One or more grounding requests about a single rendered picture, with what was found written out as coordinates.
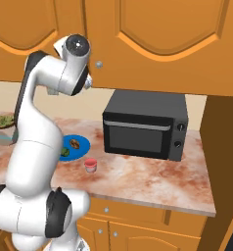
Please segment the blue plate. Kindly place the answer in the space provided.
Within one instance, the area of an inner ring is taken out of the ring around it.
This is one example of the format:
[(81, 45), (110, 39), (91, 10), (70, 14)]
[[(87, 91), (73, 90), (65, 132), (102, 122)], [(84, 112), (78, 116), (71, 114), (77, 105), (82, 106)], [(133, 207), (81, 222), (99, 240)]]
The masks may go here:
[[(79, 149), (74, 149), (70, 146), (71, 139), (76, 139), (79, 142), (79, 146), (80, 146)], [(84, 136), (77, 135), (77, 134), (68, 134), (64, 136), (63, 148), (64, 147), (69, 148), (70, 154), (66, 157), (63, 157), (62, 155), (60, 155), (60, 160), (61, 161), (74, 161), (74, 160), (80, 159), (81, 157), (83, 157), (89, 152), (90, 142)]]

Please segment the pink jam jar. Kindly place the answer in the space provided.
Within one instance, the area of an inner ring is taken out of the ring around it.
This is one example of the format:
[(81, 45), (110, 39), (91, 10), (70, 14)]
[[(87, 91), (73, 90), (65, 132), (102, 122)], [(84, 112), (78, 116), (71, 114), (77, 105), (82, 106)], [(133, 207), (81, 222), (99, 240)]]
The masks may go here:
[(97, 160), (93, 158), (86, 159), (84, 166), (88, 173), (95, 173), (97, 171)]

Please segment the black microwave door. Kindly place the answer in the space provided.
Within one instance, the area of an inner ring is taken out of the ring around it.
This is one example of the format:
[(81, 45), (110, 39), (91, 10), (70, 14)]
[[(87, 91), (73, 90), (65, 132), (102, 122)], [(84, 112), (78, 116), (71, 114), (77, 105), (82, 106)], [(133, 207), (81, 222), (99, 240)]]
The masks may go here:
[[(104, 120), (141, 125), (170, 126), (168, 131), (105, 125)], [(155, 159), (167, 159), (172, 135), (172, 118), (103, 113), (105, 151)]]

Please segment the orange base cabinet door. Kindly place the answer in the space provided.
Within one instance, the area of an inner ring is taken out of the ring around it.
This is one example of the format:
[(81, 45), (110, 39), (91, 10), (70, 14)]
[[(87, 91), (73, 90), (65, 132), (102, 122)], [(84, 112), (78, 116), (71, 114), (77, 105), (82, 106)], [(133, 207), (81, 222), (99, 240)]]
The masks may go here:
[(77, 221), (80, 236), (87, 242), (90, 251), (110, 251), (108, 222), (92, 218), (82, 218)]
[(197, 251), (200, 242), (200, 237), (113, 222), (110, 233), (111, 251)]

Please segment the tall orange cabinet side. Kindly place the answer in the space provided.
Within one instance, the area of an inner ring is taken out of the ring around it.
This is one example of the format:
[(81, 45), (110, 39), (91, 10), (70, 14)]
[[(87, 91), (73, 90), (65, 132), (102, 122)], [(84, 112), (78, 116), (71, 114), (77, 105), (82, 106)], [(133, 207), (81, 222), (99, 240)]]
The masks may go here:
[(233, 97), (207, 98), (200, 133), (216, 215), (207, 219), (198, 251), (219, 251), (233, 219)]

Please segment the black microwave oven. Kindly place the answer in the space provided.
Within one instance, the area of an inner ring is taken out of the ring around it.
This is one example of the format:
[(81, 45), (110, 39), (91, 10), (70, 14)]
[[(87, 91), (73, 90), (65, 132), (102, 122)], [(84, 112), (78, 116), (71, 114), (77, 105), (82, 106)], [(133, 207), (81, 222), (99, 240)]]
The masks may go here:
[[(181, 161), (188, 126), (184, 94), (118, 89), (112, 95), (104, 112), (172, 118), (172, 135), (167, 160)], [(184, 124), (184, 130), (179, 131), (178, 124)], [(179, 148), (174, 146), (177, 140), (182, 142)]]

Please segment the orange drawer front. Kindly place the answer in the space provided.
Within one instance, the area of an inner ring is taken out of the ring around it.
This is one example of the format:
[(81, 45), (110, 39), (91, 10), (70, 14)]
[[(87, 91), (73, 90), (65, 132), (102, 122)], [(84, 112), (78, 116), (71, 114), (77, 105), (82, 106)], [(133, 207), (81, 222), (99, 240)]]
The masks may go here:
[(171, 211), (100, 198), (91, 198), (90, 213), (119, 219), (169, 225)]

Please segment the orange wall cabinet door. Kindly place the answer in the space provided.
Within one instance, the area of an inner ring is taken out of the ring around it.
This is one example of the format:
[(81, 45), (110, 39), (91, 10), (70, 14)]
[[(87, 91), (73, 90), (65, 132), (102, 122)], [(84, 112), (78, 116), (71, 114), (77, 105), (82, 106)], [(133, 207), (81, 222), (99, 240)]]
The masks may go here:
[(57, 56), (54, 43), (85, 34), (84, 0), (0, 0), (0, 81), (21, 81), (26, 57)]
[(95, 87), (233, 96), (233, 0), (85, 0), (85, 12)]

